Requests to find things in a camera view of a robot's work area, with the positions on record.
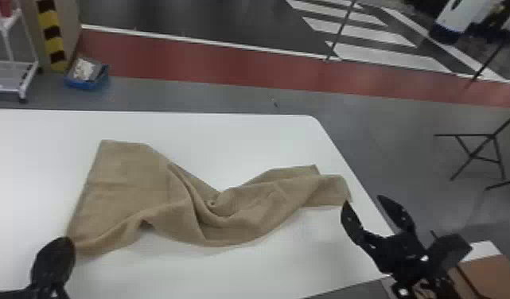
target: red stripe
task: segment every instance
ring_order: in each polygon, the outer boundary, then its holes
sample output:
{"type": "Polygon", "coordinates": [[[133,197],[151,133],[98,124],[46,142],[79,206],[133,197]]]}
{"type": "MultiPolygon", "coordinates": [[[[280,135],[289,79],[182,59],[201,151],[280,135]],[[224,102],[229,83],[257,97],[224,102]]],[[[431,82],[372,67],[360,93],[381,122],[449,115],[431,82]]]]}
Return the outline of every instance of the red stripe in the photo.
{"type": "Polygon", "coordinates": [[[83,30],[80,52],[113,76],[510,107],[510,84],[355,62],[83,30]]]}

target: table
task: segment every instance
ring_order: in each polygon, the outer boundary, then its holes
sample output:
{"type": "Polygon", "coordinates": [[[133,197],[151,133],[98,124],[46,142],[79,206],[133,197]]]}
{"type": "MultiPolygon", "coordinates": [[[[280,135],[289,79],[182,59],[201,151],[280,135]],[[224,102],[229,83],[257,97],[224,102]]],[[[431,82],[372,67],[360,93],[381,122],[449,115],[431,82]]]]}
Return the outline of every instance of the table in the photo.
{"type": "MultiPolygon", "coordinates": [[[[101,139],[145,142],[224,189],[274,167],[345,177],[369,230],[391,229],[320,123],[297,115],[0,110],[0,289],[21,288],[36,252],[63,235],[101,139]]],[[[384,277],[339,223],[305,208],[242,246],[196,247],[144,230],[135,244],[79,257],[74,298],[300,298],[384,277]]]]}

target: concrete floor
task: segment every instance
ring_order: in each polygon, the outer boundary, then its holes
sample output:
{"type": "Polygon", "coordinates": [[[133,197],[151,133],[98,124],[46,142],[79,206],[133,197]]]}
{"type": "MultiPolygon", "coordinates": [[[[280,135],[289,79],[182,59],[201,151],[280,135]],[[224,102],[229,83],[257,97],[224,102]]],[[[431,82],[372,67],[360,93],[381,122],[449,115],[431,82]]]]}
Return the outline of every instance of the concrete floor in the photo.
{"type": "MultiPolygon", "coordinates": [[[[312,115],[370,196],[403,204],[425,243],[429,230],[459,231],[470,242],[491,239],[510,258],[510,188],[484,192],[499,172],[479,162],[450,182],[465,155],[454,140],[433,136],[492,132],[510,116],[507,108],[124,77],[89,92],[68,89],[53,74],[33,81],[28,104],[0,95],[0,108],[312,115]]],[[[510,177],[510,127],[500,146],[510,177]]],[[[379,282],[320,298],[346,295],[385,298],[379,282]]]]}

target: beige towel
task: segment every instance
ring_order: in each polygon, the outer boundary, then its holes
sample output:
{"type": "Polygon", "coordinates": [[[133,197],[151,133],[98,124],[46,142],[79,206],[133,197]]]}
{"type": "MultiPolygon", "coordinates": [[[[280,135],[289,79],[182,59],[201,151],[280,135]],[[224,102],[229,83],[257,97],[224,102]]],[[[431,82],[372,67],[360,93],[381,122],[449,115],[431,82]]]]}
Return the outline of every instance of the beige towel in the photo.
{"type": "Polygon", "coordinates": [[[80,253],[102,254],[133,243],[147,222],[178,241],[220,247],[265,235],[300,207],[349,199],[343,177],[314,165],[219,192],[147,145],[102,141],[68,236],[80,253]]]}

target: black and yellow striped post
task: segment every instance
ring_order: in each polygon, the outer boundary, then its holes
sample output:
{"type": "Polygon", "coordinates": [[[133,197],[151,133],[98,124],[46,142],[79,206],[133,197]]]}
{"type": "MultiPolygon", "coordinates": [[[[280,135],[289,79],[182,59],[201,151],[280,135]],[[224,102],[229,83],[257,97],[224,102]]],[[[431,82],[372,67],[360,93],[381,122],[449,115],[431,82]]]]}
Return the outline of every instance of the black and yellow striped post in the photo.
{"type": "Polygon", "coordinates": [[[50,58],[50,67],[53,71],[64,72],[68,67],[68,60],[54,0],[36,0],[36,4],[39,26],[43,31],[45,49],[50,58]]]}

